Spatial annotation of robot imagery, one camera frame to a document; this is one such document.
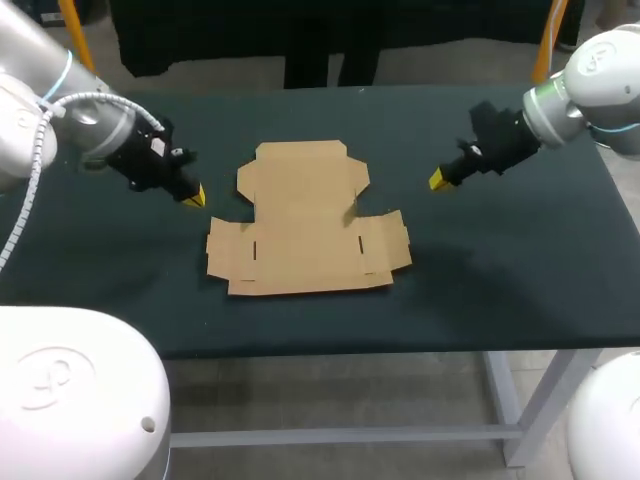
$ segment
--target white robotic arm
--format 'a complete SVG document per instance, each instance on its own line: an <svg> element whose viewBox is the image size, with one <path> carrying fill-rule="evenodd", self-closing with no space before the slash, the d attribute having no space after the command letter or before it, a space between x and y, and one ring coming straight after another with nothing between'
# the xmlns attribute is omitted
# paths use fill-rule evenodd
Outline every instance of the white robotic arm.
<svg viewBox="0 0 640 480"><path fill-rule="evenodd" d="M541 147L560 148L583 131L618 154L640 159L640 25L601 33L578 48L566 68L525 93L523 109L474 107L476 140L441 164L432 190L458 186L475 172L502 174Z"/></svg>
<svg viewBox="0 0 640 480"><path fill-rule="evenodd" d="M9 0L0 0L0 106L11 107L3 109L0 121L0 193L29 177L40 108L87 92L114 94ZM160 119L164 128L159 131L131 108L104 98L76 99L65 108L63 116L52 119L52 127L78 145L85 157L104 159L135 191L162 188L176 201L204 205L200 183L182 169L195 155L173 147L168 119ZM20 137L31 136L28 148L11 135L20 130ZM48 145L52 138L50 130L44 145L54 151ZM43 157L43 166L50 157Z"/></svg>
<svg viewBox="0 0 640 480"><path fill-rule="evenodd" d="M182 171L195 156L173 148L172 131L0 0L0 194L30 179L0 250L0 273L40 169L55 158L56 133L104 159L136 191L159 187L204 205L199 182ZM167 377L153 347L123 322L87 310L0 305L0 386L1 479L168 478Z"/></svg>

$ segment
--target cardboard sheet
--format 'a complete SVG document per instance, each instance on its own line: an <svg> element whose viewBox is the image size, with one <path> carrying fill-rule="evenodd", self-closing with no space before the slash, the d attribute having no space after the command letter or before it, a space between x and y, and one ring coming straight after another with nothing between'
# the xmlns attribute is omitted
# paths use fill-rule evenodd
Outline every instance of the cardboard sheet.
<svg viewBox="0 0 640 480"><path fill-rule="evenodd" d="M369 185L365 163L339 141L263 143L238 170L255 223L212 218L207 273L230 295L371 288L411 264L400 211L356 216Z"/></svg>

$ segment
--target black cloth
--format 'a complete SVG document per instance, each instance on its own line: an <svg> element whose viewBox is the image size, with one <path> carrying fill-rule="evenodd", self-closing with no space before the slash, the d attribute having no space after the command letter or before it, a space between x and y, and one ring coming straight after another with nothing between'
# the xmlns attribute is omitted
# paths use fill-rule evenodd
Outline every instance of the black cloth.
<svg viewBox="0 0 640 480"><path fill-rule="evenodd" d="M440 162L471 136L487 98L521 106L526 87L313 89L264 96L132 97L199 152L198 210L134 193L115 172L84 177L60 153L44 172L0 304L67 305L138 328L165 358L512 350L640 343L640 242L592 142L544 151L503 177L431 193ZM210 218L252 221L238 167L266 141L340 139L367 162L362 215L400 209L414 264L389 288L229 297L206 275ZM0 239L22 191L0 199Z"/></svg>
<svg viewBox="0 0 640 480"><path fill-rule="evenodd" d="M584 1L567 6L559 34L564 44L576 44ZM158 75L185 60L285 55L288 88L326 85L331 53L345 54L340 85L349 86L373 82L383 48L473 37L537 44L551 3L110 0L120 57L134 76Z"/></svg>

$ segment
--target black tablecloth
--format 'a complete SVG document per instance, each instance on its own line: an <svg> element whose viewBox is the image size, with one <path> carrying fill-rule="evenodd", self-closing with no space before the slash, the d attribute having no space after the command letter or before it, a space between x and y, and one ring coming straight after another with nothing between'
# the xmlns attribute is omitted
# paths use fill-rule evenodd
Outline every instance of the black tablecloth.
<svg viewBox="0 0 640 480"><path fill-rule="evenodd" d="M59 154L0 274L0 303L104 311L165 358L509 350L640 343L640 242L588 138L542 152L502 178L428 191L470 136L483 98L518 108L522 88L301 90L266 96L134 97L176 124L207 207L129 192L114 172L84 177ZM211 216L251 221L239 166L264 141L340 139L365 160L363 215L401 209L414 265L372 291L228 297L207 277ZM22 192L0 200L6 238Z"/></svg>

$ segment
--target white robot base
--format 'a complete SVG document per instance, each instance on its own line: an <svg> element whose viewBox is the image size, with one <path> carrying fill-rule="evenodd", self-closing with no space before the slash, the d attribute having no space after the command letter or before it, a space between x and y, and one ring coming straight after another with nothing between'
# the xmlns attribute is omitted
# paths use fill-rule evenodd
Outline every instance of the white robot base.
<svg viewBox="0 0 640 480"><path fill-rule="evenodd" d="M168 478L169 384L151 344L105 314L0 307L0 478Z"/></svg>

